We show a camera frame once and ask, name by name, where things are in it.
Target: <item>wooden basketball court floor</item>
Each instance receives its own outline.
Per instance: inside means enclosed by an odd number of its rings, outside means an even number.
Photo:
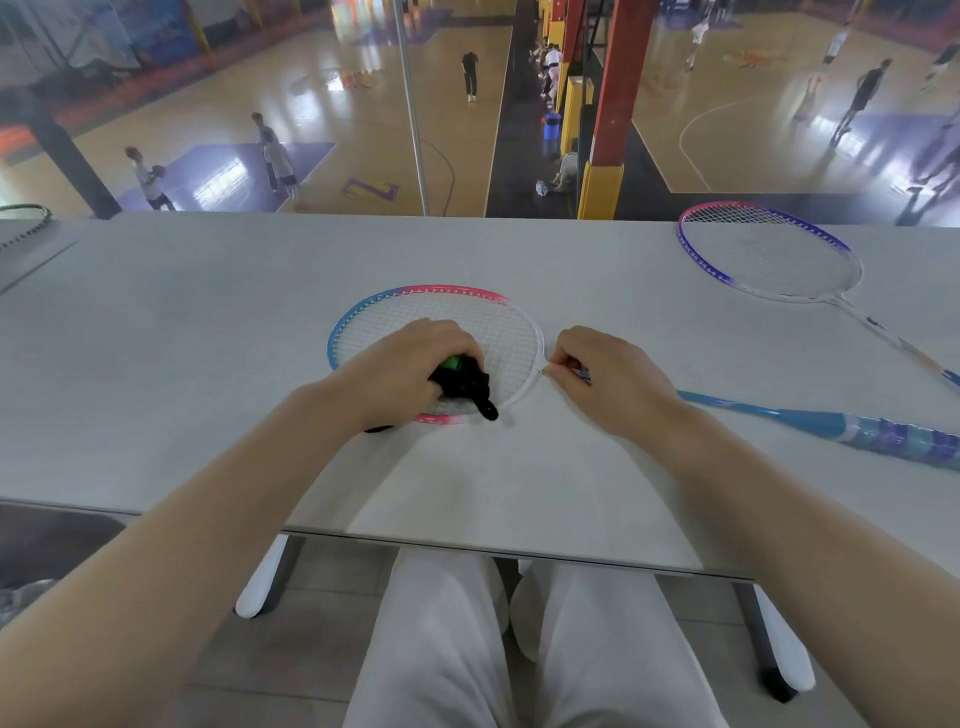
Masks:
[[[939,144],[935,166],[960,144],[960,128],[937,138],[960,104],[956,65],[921,93],[934,53],[854,31],[824,74],[836,24],[800,12],[733,19],[708,31],[690,72],[688,29],[661,17],[651,36],[634,123],[671,192],[860,193],[903,206],[924,148]],[[856,80],[886,58],[876,97],[831,147]],[[812,109],[795,118],[817,73]],[[960,215],[940,210],[924,222],[960,224]]]
[[[134,145],[148,164],[177,165],[187,188],[164,190],[175,203],[247,209],[250,190],[262,190],[259,178],[266,176],[251,146],[257,134],[250,115],[260,111],[280,141],[306,150],[305,166],[294,158],[295,167],[307,170],[302,211],[421,214],[391,3],[369,0],[366,6],[372,31],[364,18],[359,24],[334,20],[332,29],[293,36],[74,141],[122,204],[145,207],[123,152]],[[420,29],[420,42],[408,45],[433,215],[484,214],[512,32],[510,23],[485,19],[512,17],[514,9],[515,0],[420,0],[411,8],[427,18],[452,18]],[[480,59],[473,104],[461,68],[467,51]],[[255,161],[251,154],[233,155],[242,147],[250,147]],[[164,184],[180,183],[170,177]],[[0,204],[25,201],[60,215],[90,214],[45,154],[0,161]],[[282,201],[279,196],[264,204],[277,208]]]

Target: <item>white table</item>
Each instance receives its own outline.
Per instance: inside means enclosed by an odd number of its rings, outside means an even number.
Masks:
[[[853,299],[960,366],[957,233],[832,230],[866,264]],[[351,306],[421,282],[508,296],[548,346],[577,323],[631,339],[684,389],[960,431],[960,398],[934,377],[829,305],[717,283],[671,224],[124,213],[77,233],[0,297],[0,500],[142,513],[327,374],[327,335]],[[955,473],[718,416],[960,576]],[[287,527],[743,575],[669,478],[547,380],[495,424],[356,438]]]

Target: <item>gray floor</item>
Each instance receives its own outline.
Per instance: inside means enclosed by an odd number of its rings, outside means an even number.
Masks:
[[[310,539],[276,611],[249,621],[228,617],[162,728],[340,726],[395,554],[386,546]],[[821,670],[816,690],[788,705],[756,685],[750,639],[729,583],[680,577],[660,583],[732,728],[865,727]],[[515,648],[507,656],[517,712],[529,720],[535,668]]]

